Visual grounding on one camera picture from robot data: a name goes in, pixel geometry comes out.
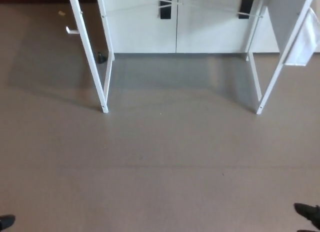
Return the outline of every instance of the black handle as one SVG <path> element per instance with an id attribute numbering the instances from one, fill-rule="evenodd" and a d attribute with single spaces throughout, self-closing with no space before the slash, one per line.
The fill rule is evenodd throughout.
<path id="1" fill-rule="evenodd" d="M 162 0 L 159 2 L 159 6 L 160 6 L 160 19 L 171 19 L 171 10 L 172 10 L 172 0 Z"/>

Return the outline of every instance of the small debris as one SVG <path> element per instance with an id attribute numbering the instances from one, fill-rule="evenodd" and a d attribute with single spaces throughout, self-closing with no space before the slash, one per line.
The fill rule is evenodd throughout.
<path id="1" fill-rule="evenodd" d="M 64 17 L 66 14 L 63 11 L 59 11 L 58 14 L 62 17 Z"/>

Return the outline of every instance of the white frame leg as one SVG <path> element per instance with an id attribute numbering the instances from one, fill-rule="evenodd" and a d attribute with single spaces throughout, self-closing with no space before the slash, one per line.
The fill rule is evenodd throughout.
<path id="1" fill-rule="evenodd" d="M 106 7 L 105 7 L 104 0 L 97 0 L 97 1 L 98 1 L 99 10 L 100 10 L 101 20 L 102 20 L 104 36 L 105 36 L 105 40 L 106 40 L 106 44 L 107 44 L 108 52 L 109 52 L 107 66 L 106 66 L 106 72 L 105 72 L 105 81 L 104 81 L 104 86 L 103 86 L 103 94 L 105 97 L 105 103 L 108 104 L 111 71 L 112 71 L 113 62 L 115 60 L 115 54 L 114 54 L 114 49 L 112 46 L 111 35 L 110 35 L 108 18 L 106 15 Z"/>
<path id="2" fill-rule="evenodd" d="M 95 61 L 94 54 L 93 54 L 93 51 L 92 51 L 92 48 L 90 45 L 90 40 L 89 40 L 89 37 L 87 34 L 87 30 L 86 30 L 85 22 L 83 19 L 83 13 L 80 8 L 79 0 L 70 0 L 70 3 L 71 3 L 72 10 L 73 10 L 75 22 L 76 22 L 76 25 L 78 28 L 78 32 L 79 32 L 81 40 L 82 40 L 85 55 L 88 60 L 89 67 L 90 67 L 90 70 L 92 73 L 93 81 L 94 81 L 94 84 L 95 84 L 95 87 L 96 87 L 96 90 L 97 90 L 97 93 L 99 96 L 102 110 L 104 113 L 107 113 L 107 112 L 109 112 L 108 107 L 107 107 L 107 100 L 106 100 L 104 90 L 101 85 L 96 61 Z"/>
<path id="3" fill-rule="evenodd" d="M 271 78 L 271 81 L 270 81 L 270 83 L 269 83 L 269 85 L 268 85 L 268 87 L 266 89 L 266 92 L 265 92 L 265 94 L 264 94 L 264 96 L 263 96 L 263 98 L 262 98 L 262 100 L 261 100 L 261 102 L 260 102 L 260 104 L 258 106 L 258 109 L 256 111 L 256 113 L 258 115 L 262 113 L 262 111 L 263 111 L 263 109 L 264 109 L 264 107 L 265 107 L 265 105 L 266 105 L 266 103 L 267 103 L 267 101 L 269 99 L 269 96 L 270 96 L 270 94 L 271 94 L 271 92 L 272 92 L 272 90 L 273 90 L 273 88 L 274 88 L 274 86 L 275 86 L 275 84 L 276 84 L 276 82 L 277 82 L 277 80 L 279 78 L 279 75 L 280 75 L 281 71 L 283 70 L 283 68 L 285 66 L 285 61 L 287 59 L 287 56 L 288 56 L 288 54 L 290 52 L 291 47 L 293 46 L 293 43 L 294 43 L 294 41 L 295 41 L 295 39 L 296 39 L 296 37 L 297 37 L 297 35 L 299 33 L 299 30 L 300 30 L 301 26 L 303 25 L 303 22 L 304 22 L 304 20 L 305 20 L 305 18 L 307 16 L 307 13 L 308 13 L 308 10 L 309 10 L 309 8 L 311 6 L 312 1 L 313 0 L 305 0 L 305 4 L 304 4 L 301 12 L 298 14 L 299 18 L 298 18 L 298 20 L 297 20 L 297 22 L 296 22 L 296 24 L 295 24 L 295 26 L 294 26 L 294 28 L 292 30 L 292 33 L 290 34 L 290 37 L 288 39 L 288 42 L 287 42 L 283 52 L 280 55 L 280 59 L 279 59 L 278 65 L 275 68 L 275 72 L 274 72 L 274 74 L 273 74 L 273 76 Z"/>

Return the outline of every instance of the white bracket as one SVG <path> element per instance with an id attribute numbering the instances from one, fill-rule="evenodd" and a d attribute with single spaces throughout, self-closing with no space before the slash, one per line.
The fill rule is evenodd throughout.
<path id="1" fill-rule="evenodd" d="M 70 30 L 69 27 L 65 27 L 65 29 L 68 34 L 80 34 L 78 30 Z"/>

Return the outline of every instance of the shoe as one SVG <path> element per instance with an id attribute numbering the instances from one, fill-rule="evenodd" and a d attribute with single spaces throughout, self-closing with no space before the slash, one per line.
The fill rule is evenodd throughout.
<path id="1" fill-rule="evenodd" d="M 14 215 L 3 215 L 0 216 L 0 231 L 11 227 L 16 220 L 16 217 Z"/>
<path id="2" fill-rule="evenodd" d="M 310 220 L 317 229 L 320 229 L 320 207 L 318 205 L 310 206 L 303 203 L 295 203 L 294 208 L 298 214 Z"/>

